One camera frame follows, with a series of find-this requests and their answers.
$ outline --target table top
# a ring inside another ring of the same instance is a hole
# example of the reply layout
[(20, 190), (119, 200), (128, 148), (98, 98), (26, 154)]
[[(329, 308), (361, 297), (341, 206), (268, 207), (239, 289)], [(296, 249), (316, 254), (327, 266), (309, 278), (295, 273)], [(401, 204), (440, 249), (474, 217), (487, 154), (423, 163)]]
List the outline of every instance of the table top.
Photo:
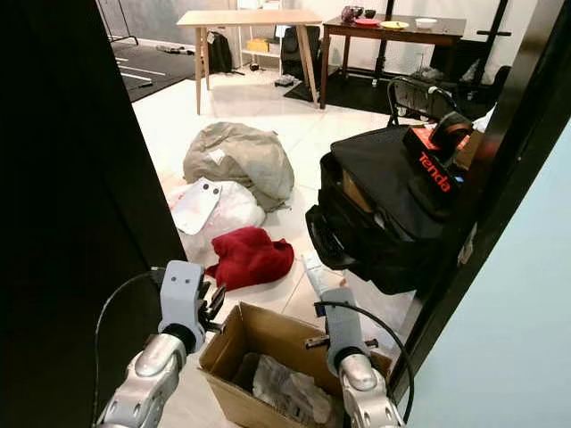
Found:
[(346, 23), (341, 21), (341, 16), (333, 18), (331, 21), (324, 22), (325, 26), (333, 27), (345, 27), (345, 28), (356, 28), (356, 29), (369, 29), (371, 31), (390, 31), (399, 32), (403, 34), (428, 34), (437, 36), (451, 36), (451, 37), (462, 37), (464, 36), (464, 28), (466, 27), (466, 20), (457, 20), (451, 18), (435, 18), (438, 22), (431, 29), (418, 29), (416, 18), (428, 18), (426, 16), (408, 16), (408, 15), (391, 15), (390, 17), (385, 16), (382, 13), (377, 13), (375, 19), (381, 22), (383, 21), (401, 21), (407, 22), (409, 26), (406, 29), (385, 29), (380, 25), (378, 27), (370, 27), (366, 25), (357, 25), (355, 23)]
[(307, 25), (320, 24), (320, 17), (303, 9), (281, 9), (279, 11), (188, 11), (177, 25), (186, 27), (215, 27), (234, 25)]

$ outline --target suitcase handle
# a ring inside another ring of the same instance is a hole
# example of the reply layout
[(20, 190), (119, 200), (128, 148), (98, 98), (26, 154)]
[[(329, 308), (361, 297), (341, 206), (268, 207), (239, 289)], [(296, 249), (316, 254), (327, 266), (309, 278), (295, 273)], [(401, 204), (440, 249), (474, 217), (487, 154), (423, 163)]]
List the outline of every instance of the suitcase handle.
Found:
[(333, 270), (341, 270), (359, 264), (356, 259), (345, 252), (343, 246), (337, 241), (318, 205), (313, 205), (305, 213), (305, 220), (311, 242), (324, 265)]

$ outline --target dark wooden table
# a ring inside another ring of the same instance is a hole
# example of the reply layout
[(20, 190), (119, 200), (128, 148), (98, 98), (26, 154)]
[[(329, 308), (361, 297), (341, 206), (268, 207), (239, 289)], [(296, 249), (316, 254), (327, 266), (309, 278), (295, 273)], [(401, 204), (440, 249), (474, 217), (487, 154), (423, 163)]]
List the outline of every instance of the dark wooden table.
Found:
[(341, 21), (338, 16), (323, 24), (324, 36), (321, 50), (323, 52), (323, 62), (321, 65), (321, 101), (319, 106), (325, 109), (327, 96), (327, 65), (329, 63), (329, 44), (332, 35), (345, 36), (345, 47), (343, 50), (343, 72), (347, 70), (347, 59), (349, 58), (349, 45), (351, 37), (375, 38), (393, 40), (398, 42), (424, 43), (427, 45), (450, 46), (451, 52), (444, 70), (444, 75), (448, 76), (451, 70), (456, 44), (464, 35), (466, 20), (455, 20), (448, 18), (438, 18), (438, 22), (431, 29), (419, 29), (415, 22), (420, 16), (391, 15), (387, 17), (377, 14), (375, 19), (382, 21), (407, 22), (406, 29), (385, 29), (378, 27), (366, 27), (354, 23), (348, 24)]

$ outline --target yellow plate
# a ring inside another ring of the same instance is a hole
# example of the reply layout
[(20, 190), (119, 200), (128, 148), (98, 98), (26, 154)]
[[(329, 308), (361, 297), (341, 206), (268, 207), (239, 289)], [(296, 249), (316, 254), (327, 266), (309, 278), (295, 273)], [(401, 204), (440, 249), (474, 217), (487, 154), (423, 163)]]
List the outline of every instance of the yellow plate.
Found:
[(409, 26), (407, 22), (402, 21), (384, 21), (381, 25), (386, 29), (406, 29)]

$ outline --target wooden table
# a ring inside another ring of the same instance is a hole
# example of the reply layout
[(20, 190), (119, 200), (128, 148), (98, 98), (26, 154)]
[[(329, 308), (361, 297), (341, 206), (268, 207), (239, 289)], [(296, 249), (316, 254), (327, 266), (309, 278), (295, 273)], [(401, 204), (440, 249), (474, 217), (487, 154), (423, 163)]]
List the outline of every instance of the wooden table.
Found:
[(282, 9), (279, 11), (188, 11), (178, 20), (177, 25), (194, 27), (196, 31), (196, 50), (194, 52), (194, 79), (196, 80), (196, 112), (200, 114), (201, 79), (206, 77), (206, 88), (210, 90), (210, 71), (208, 64), (208, 27), (235, 27), (235, 26), (261, 26), (261, 25), (295, 25), (297, 38), (302, 57), (303, 76), (305, 83), (311, 88), (313, 103), (317, 107), (318, 96), (313, 75), (310, 42), (307, 37), (307, 25), (320, 24), (321, 19), (312, 11)]
[(466, 20), (454, 20), (438, 18), (438, 22), (431, 29), (418, 29), (415, 22), (419, 16), (391, 15), (387, 17), (377, 14), (376, 19), (382, 21), (407, 22), (406, 29), (385, 29), (381, 26), (366, 27), (354, 23), (345, 23), (341, 17), (332, 19), (323, 24), (325, 34), (321, 50), (323, 52), (323, 62), (321, 64), (321, 94), (320, 107), (325, 109), (327, 95), (327, 65), (329, 63), (329, 44), (331, 35), (345, 36), (345, 46), (343, 50), (343, 72), (347, 71), (347, 60), (349, 58), (349, 45), (351, 37), (375, 38), (384, 40), (394, 40), (398, 42), (424, 43), (428, 45), (445, 45), (451, 47), (451, 52), (446, 64), (444, 75), (448, 76), (454, 58), (456, 44), (464, 35)]

